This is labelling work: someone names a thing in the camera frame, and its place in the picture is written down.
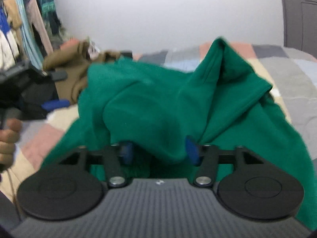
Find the person's left hand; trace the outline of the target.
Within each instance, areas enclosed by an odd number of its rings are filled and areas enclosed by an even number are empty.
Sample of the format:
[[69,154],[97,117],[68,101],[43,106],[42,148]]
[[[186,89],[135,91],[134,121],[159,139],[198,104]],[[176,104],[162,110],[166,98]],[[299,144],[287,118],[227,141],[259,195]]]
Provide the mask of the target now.
[[5,128],[1,130],[1,172],[13,165],[21,130],[22,122],[15,118],[8,119]]

